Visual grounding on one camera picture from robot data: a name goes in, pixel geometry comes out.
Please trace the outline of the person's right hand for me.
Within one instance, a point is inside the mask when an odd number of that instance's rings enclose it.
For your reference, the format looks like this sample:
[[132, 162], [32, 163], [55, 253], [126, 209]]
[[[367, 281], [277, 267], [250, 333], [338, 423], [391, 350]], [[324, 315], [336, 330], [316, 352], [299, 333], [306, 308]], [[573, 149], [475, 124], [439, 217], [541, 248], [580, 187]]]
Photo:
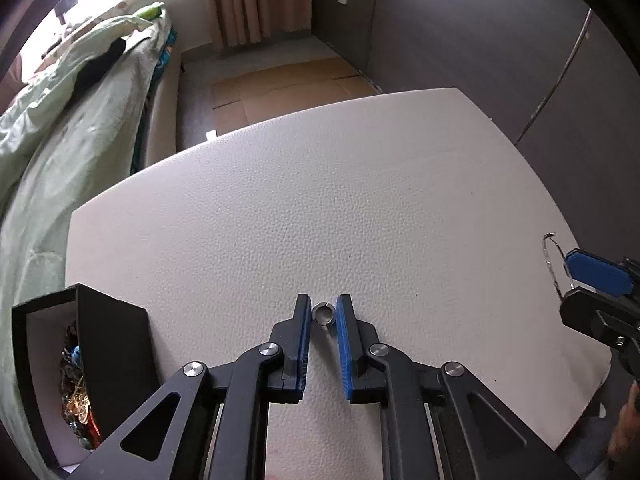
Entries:
[[608, 444], [608, 458], [619, 462], [629, 451], [635, 440], [639, 439], [639, 387], [636, 382], [631, 384], [627, 402], [620, 409], [618, 421]]

